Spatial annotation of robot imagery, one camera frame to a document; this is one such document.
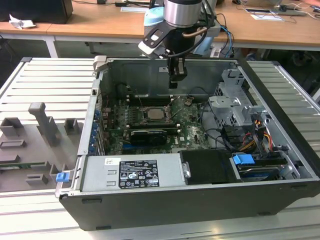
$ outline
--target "paper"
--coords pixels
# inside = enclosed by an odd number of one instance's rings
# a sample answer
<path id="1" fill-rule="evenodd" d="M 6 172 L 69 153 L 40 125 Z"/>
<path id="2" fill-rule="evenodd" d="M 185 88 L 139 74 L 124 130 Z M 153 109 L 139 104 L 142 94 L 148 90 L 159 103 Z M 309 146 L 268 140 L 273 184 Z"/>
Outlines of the paper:
<path id="1" fill-rule="evenodd" d="M 104 165 L 119 165 L 121 161 L 120 157 L 114 157 L 114 158 L 106 158 L 104 159 Z"/>
<path id="2" fill-rule="evenodd" d="M 31 20 L 20 20 L 11 16 L 11 14 L 9 23 L 17 29 L 33 28 L 36 26 Z"/>
<path id="3" fill-rule="evenodd" d="M 145 13 L 148 11 L 148 7 L 134 7 L 134 6 L 123 6 L 121 7 L 121 12 L 131 12 L 131 13 Z"/>
<path id="4" fill-rule="evenodd" d="M 269 21 L 284 21 L 282 17 L 279 16 L 273 16 L 273 15 L 253 15 L 251 14 L 251 17 L 253 17 L 255 20 L 269 20 Z"/>

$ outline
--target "gray 3d printed part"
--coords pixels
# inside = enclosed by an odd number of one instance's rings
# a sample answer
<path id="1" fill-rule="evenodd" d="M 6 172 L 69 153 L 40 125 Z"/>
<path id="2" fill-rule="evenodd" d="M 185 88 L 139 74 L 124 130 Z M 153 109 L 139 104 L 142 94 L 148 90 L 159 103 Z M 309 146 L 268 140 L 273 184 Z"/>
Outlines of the gray 3d printed part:
<path id="1" fill-rule="evenodd" d="M 59 170 L 57 169 L 56 165 L 52 164 L 51 165 L 51 169 L 50 169 L 50 173 L 49 173 L 49 176 L 51 177 L 51 179 L 55 182 L 56 181 L 56 177 L 57 177 L 57 174 L 59 173 Z"/>
<path id="2" fill-rule="evenodd" d="M 39 127 L 50 146 L 57 144 L 56 129 L 52 128 L 52 123 L 48 120 L 45 113 L 46 105 L 44 102 L 33 102 L 30 104 L 28 112 L 35 116 Z"/>
<path id="3" fill-rule="evenodd" d="M 30 186 L 46 185 L 48 183 L 48 179 L 46 178 L 46 176 L 43 173 L 41 173 L 41 174 L 28 174 L 26 176 L 25 181 Z"/>
<path id="4" fill-rule="evenodd" d="M 46 161 L 44 164 L 34 164 L 30 166 L 31 169 L 36 171 L 48 171 L 51 168 L 51 165 L 48 161 Z"/>
<path id="5" fill-rule="evenodd" d="M 80 129 L 77 119 L 67 118 L 64 121 L 64 129 L 67 135 L 78 134 L 80 132 Z"/>
<path id="6" fill-rule="evenodd" d="M 2 121 L 0 125 L 0 130 L 7 138 L 17 137 L 18 133 L 16 128 L 23 127 L 24 126 L 21 124 L 20 120 L 17 117 L 7 117 Z"/>
<path id="7" fill-rule="evenodd" d="M 24 148 L 26 145 L 23 139 L 0 141 L 0 149 Z"/>
<path id="8" fill-rule="evenodd" d="M 0 156 L 0 164 L 14 164 L 19 162 L 19 160 L 20 157 L 17 154 Z"/>

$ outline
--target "blue clip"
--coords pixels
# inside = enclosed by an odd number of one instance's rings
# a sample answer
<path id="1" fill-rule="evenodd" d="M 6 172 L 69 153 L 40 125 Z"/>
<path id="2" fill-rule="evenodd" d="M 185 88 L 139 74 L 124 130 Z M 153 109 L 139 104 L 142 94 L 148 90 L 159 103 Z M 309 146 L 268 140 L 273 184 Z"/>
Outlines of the blue clip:
<path id="1" fill-rule="evenodd" d="M 94 110 L 94 115 L 96 116 L 96 117 L 99 117 L 100 116 L 100 111 L 99 110 Z"/>
<path id="2" fill-rule="evenodd" d="M 56 175 L 55 181 L 57 183 L 67 183 L 69 182 L 70 172 L 59 172 Z"/>
<path id="3" fill-rule="evenodd" d="M 96 124 L 96 123 L 92 123 L 92 128 L 93 129 L 97 129 L 99 127 L 99 125 L 98 124 Z"/>
<path id="4" fill-rule="evenodd" d="M 237 154 L 233 157 L 233 161 L 236 165 L 256 163 L 251 154 Z"/>
<path id="5" fill-rule="evenodd" d="M 88 150 L 89 152 L 93 153 L 95 151 L 95 147 L 94 146 L 89 146 Z"/>

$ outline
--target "sticker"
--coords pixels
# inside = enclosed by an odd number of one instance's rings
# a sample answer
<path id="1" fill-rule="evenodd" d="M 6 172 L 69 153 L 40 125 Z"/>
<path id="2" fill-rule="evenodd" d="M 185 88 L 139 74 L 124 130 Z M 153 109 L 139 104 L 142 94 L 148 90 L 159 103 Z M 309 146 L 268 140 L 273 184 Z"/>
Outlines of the sticker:
<path id="1" fill-rule="evenodd" d="M 168 73 L 169 72 L 169 70 L 168 70 L 168 68 L 167 67 L 159 67 L 159 73 Z"/>
<path id="2" fill-rule="evenodd" d="M 117 157 L 117 158 L 106 158 L 104 160 L 104 165 L 119 165 L 120 161 L 121 161 L 120 157 Z"/>
<path id="3" fill-rule="evenodd" d="M 120 161 L 119 188 L 152 188 L 159 187 L 157 160 Z"/>
<path id="4" fill-rule="evenodd" d="M 12 169 L 20 169 L 18 166 L 4 166 L 0 167 L 0 170 L 12 170 Z"/>

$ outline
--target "motherboard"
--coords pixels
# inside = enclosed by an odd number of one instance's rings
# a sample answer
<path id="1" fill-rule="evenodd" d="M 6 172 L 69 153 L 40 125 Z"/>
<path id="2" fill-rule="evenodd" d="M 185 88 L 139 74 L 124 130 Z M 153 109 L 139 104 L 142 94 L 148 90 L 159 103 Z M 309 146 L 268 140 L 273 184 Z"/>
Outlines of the motherboard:
<path id="1" fill-rule="evenodd" d="M 110 100 L 103 109 L 107 155 L 165 154 L 209 149 L 192 97 Z"/>

